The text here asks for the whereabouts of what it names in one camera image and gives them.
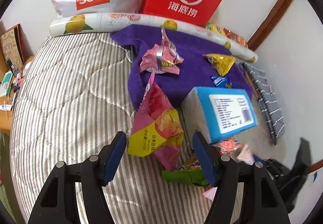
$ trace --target purple towel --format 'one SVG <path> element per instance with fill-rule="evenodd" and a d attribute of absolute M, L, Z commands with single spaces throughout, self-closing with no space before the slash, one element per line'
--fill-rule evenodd
<path fill-rule="evenodd" d="M 214 87 L 211 76 L 219 74 L 202 55 L 209 53 L 231 55 L 231 53 L 224 46 L 202 38 L 167 29 L 166 33 L 184 61 L 177 65 L 180 68 L 179 75 L 169 73 L 156 75 L 155 82 L 167 95 L 171 104 L 177 108 L 194 86 Z M 134 109 L 138 110 L 151 74 L 139 73 L 139 64 L 148 49 L 154 44 L 161 44 L 161 28 L 131 25 L 112 33 L 111 38 L 121 46 L 131 44 L 135 47 L 136 58 L 128 78 L 128 91 Z M 245 89 L 251 98 L 252 88 L 236 64 L 232 66 L 228 76 L 233 88 Z"/>

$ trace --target white label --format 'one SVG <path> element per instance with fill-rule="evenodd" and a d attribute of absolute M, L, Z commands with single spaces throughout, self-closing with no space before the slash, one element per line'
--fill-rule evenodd
<path fill-rule="evenodd" d="M 209 95 L 209 98 L 221 134 L 254 122 L 244 95 Z"/>

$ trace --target pink wrapper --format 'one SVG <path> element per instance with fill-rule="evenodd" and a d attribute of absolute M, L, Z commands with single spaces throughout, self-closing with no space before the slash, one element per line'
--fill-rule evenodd
<path fill-rule="evenodd" d="M 183 62 L 176 51 L 175 45 L 168 39 L 164 27 L 162 28 L 162 45 L 155 44 L 147 50 L 140 63 L 139 71 L 148 71 L 156 74 L 171 73 L 178 75 L 180 69 L 176 66 Z"/>
<path fill-rule="evenodd" d="M 248 144 L 245 144 L 243 146 L 242 151 L 240 152 L 240 154 L 237 156 L 237 160 L 238 161 L 243 161 L 248 165 L 253 165 L 253 163 L 255 162 L 255 159 L 250 151 L 250 148 L 248 146 Z"/>
<path fill-rule="evenodd" d="M 205 192 L 203 192 L 203 196 L 212 201 L 215 197 L 215 194 L 216 194 L 216 187 L 212 187 L 209 190 L 206 190 Z"/>

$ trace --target gray towel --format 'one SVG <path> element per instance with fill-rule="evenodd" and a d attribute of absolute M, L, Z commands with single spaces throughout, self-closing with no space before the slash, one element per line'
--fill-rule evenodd
<path fill-rule="evenodd" d="M 255 89 L 261 95 L 258 99 L 258 103 L 261 111 L 266 117 L 271 141 L 276 145 L 285 132 L 285 124 L 281 109 L 277 104 L 275 93 L 272 91 L 264 71 L 247 63 L 242 64 L 242 67 L 249 73 Z"/>

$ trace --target blue gripper pad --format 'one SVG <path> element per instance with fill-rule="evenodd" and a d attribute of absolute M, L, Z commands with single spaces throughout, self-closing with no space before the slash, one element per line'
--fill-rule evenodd
<path fill-rule="evenodd" d="M 203 170 L 204 177 L 212 186 L 216 184 L 215 177 L 215 166 L 213 165 L 207 151 L 204 149 L 197 133 L 193 135 L 193 149 L 195 151 L 196 157 L 200 162 L 201 168 Z"/>
<path fill-rule="evenodd" d="M 111 155 L 109 156 L 108 161 L 105 164 L 105 174 L 104 174 L 104 183 L 107 185 L 111 180 L 113 180 L 114 175 L 117 172 L 120 160 L 122 158 L 123 152 L 127 145 L 127 137 L 124 132 L 119 132 L 120 134 L 117 143 L 114 146 L 114 140 L 112 141 L 109 148 L 113 148 Z"/>

